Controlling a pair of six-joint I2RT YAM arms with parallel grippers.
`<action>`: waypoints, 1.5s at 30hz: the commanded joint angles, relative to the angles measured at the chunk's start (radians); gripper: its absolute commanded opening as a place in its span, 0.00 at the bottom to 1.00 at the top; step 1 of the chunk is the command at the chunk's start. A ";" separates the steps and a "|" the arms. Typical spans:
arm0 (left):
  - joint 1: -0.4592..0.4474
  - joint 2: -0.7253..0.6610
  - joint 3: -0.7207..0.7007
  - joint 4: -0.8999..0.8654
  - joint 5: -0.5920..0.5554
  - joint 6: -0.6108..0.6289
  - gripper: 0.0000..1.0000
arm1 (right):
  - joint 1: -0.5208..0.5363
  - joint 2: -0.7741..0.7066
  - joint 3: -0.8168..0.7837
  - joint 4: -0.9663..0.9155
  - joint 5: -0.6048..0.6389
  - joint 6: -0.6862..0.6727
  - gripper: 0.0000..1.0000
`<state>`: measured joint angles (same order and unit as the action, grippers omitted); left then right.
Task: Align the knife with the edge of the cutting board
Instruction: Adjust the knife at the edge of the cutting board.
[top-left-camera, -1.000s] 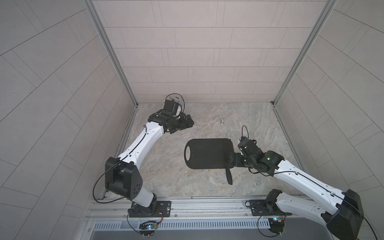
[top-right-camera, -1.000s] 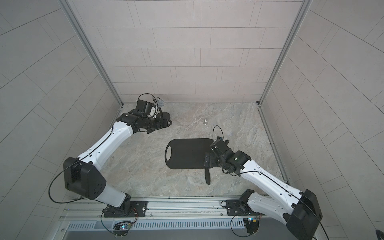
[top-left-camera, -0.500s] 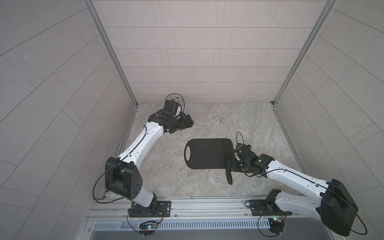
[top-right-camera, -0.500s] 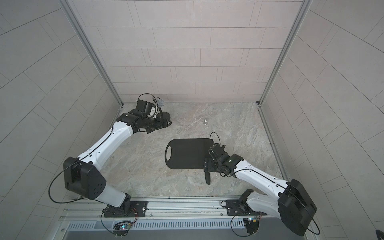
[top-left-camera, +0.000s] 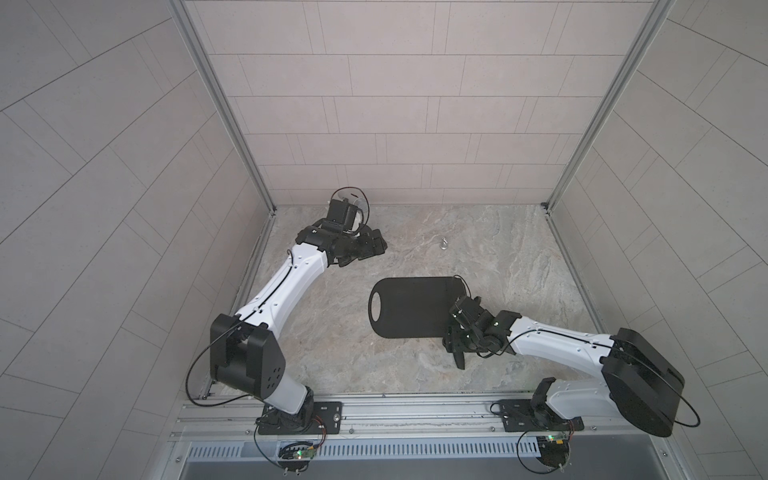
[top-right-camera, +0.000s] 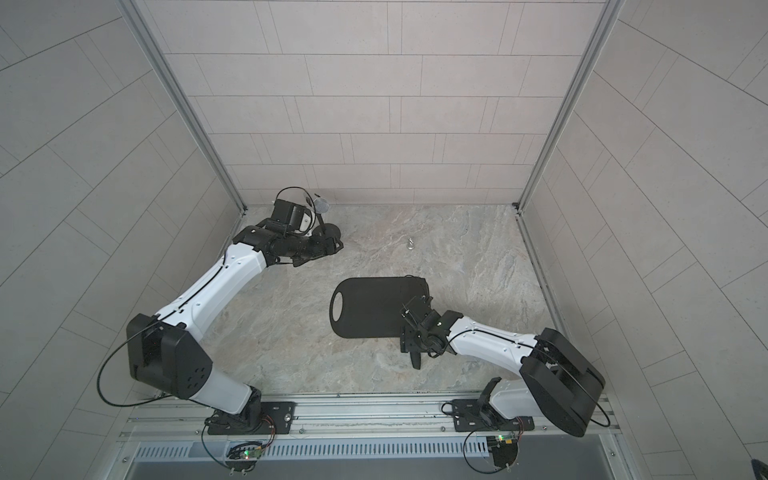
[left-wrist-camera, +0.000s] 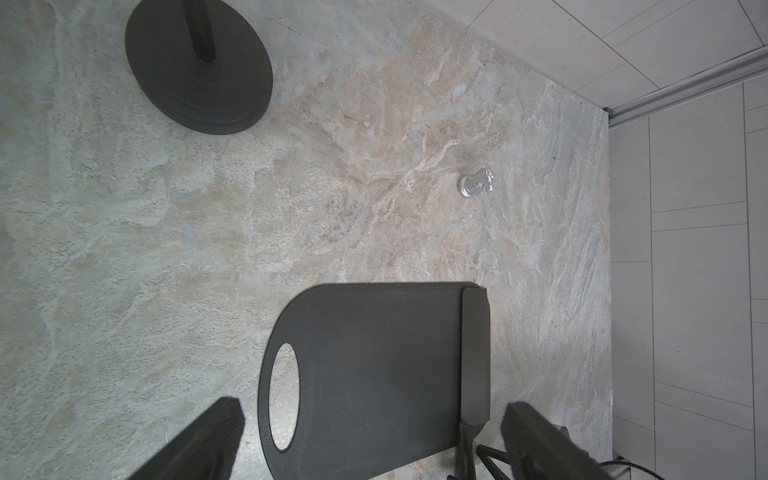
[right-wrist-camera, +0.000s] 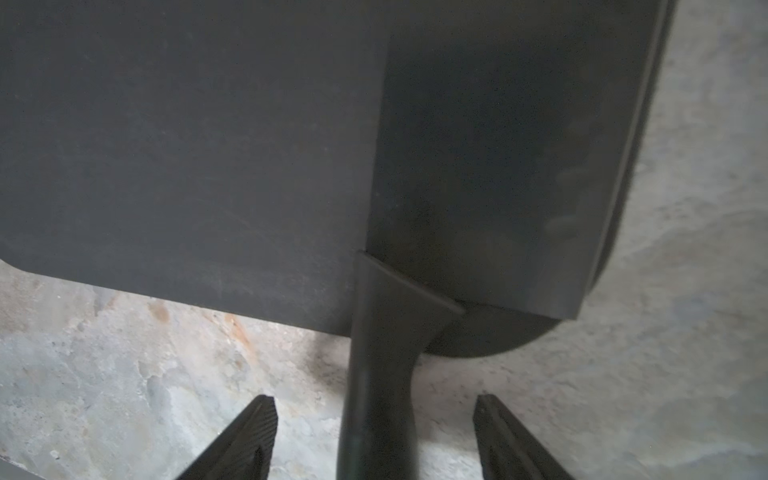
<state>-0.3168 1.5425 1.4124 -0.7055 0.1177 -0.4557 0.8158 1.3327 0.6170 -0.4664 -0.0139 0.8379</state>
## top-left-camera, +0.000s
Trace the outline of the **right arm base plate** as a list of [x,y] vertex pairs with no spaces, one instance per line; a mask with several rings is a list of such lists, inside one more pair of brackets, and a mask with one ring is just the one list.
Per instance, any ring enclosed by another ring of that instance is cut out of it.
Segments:
[[585,426],[581,417],[565,420],[553,413],[546,405],[533,407],[527,399],[502,399],[489,407],[492,415],[499,417],[505,432],[579,432]]

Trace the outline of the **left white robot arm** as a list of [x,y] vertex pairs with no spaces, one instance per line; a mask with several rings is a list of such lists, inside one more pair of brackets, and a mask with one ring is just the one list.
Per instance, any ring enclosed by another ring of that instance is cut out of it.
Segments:
[[312,283],[330,266],[382,255],[387,243],[366,225],[357,233],[321,225],[299,232],[287,258],[262,290],[234,315],[219,315],[211,325],[211,378],[287,414],[310,408],[311,391],[286,373],[280,334]]

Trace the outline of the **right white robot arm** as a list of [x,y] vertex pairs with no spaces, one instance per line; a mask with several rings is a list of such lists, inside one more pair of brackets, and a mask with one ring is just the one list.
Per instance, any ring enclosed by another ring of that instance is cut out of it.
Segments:
[[581,417],[622,418],[637,429],[668,437],[684,399],[685,380],[640,333],[577,332],[517,312],[492,315],[464,296],[449,310],[443,339],[457,367],[464,356],[515,354],[553,361],[587,374],[584,380],[540,381],[521,417],[539,430],[573,427]]

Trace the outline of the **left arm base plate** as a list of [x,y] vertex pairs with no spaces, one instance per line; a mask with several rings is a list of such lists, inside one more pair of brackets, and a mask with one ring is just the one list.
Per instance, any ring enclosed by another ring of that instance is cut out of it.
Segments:
[[314,402],[312,409],[304,406],[292,415],[272,406],[265,406],[257,420],[259,435],[336,435],[340,432],[342,402]]

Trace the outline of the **black cutting board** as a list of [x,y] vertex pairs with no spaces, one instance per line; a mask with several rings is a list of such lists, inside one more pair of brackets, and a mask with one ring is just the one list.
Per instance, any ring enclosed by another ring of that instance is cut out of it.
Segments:
[[387,339],[441,338],[449,312],[467,294],[456,277],[392,277],[379,280],[368,300],[369,323]]

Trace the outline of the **black knife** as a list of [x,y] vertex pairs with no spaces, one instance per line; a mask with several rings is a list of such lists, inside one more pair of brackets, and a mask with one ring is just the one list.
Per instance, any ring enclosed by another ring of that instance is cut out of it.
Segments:
[[453,358],[454,358],[454,362],[455,362],[455,364],[456,364],[456,367],[457,367],[459,370],[464,370],[464,369],[466,368],[466,364],[465,364],[465,352],[464,352],[464,350],[463,350],[463,349],[459,349],[459,348],[456,348],[456,349],[455,349],[455,350],[452,352],[452,355],[453,355]]

